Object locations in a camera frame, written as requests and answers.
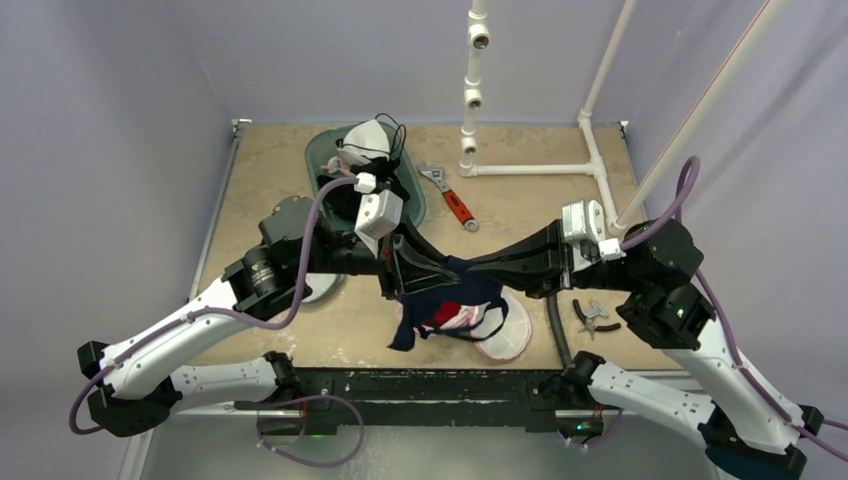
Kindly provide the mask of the small pink-zip mesh bag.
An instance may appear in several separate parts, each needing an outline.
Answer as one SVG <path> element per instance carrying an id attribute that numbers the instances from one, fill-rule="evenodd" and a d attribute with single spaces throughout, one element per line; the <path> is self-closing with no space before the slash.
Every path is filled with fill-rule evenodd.
<path id="1" fill-rule="evenodd" d="M 400 298 L 402 316 L 389 349 L 408 352 L 414 345 L 416 336 L 427 339 L 429 336 L 446 336 L 471 343 L 485 343 L 504 333 L 510 315 L 510 307 L 504 298 L 503 286 L 498 283 L 483 282 L 466 286 L 446 285 L 403 295 Z M 483 318 L 476 324 L 461 327 L 434 327 L 427 329 L 424 322 L 431 320 L 443 303 L 457 303 L 461 306 L 484 306 Z"/>

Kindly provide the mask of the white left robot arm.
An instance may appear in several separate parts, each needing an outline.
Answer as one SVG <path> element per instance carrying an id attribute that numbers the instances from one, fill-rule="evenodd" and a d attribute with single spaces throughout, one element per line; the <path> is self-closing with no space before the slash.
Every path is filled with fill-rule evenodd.
<path id="1" fill-rule="evenodd" d="M 82 345 L 77 356 L 87 383 L 72 404 L 70 429 L 86 433 L 81 411 L 92 432 L 130 437 L 200 406 L 235 401 L 284 409 L 307 398 L 284 353 L 210 367 L 192 360 L 247 329 L 288 327 L 312 292 L 309 275 L 373 276 L 390 300 L 460 284 L 458 264 L 405 220 L 395 195 L 369 194 L 364 202 L 374 233 L 335 231 L 317 200 L 284 199 L 260 222 L 260 242 L 194 299 L 129 339 Z"/>

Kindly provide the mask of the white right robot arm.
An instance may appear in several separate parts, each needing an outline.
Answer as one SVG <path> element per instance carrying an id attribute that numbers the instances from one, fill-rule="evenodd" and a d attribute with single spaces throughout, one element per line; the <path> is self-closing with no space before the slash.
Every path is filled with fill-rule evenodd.
<path id="1" fill-rule="evenodd" d="M 688 393 L 580 351 L 561 392 L 576 407 L 620 407 L 692 440 L 712 464 L 738 479 L 798 479 L 799 448 L 824 418 L 783 396 L 737 346 L 726 315 L 700 277 L 702 252 L 673 218 L 642 222 L 590 255 L 561 222 L 496 253 L 474 258 L 473 273 L 530 297 L 563 289 L 621 291 L 616 309 L 642 342 L 676 362 L 701 386 Z"/>

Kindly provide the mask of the white and black bra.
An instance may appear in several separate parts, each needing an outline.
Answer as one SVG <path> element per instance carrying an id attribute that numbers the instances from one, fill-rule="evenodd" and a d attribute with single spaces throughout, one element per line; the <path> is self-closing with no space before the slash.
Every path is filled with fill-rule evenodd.
<path id="1" fill-rule="evenodd" d="M 372 119 L 352 127 L 336 141 L 339 168 L 366 166 L 377 160 L 392 160 L 402 152 L 406 140 L 406 126 L 387 113 L 378 113 Z"/>

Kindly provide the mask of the red lace bra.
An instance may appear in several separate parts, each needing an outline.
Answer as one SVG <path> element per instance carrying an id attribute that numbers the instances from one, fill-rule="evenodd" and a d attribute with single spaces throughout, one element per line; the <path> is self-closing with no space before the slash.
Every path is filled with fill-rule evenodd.
<path id="1" fill-rule="evenodd" d="M 422 323 L 422 326 L 428 330 L 465 327 L 476 318 L 477 311 L 477 306 L 445 302 L 430 319 Z"/>

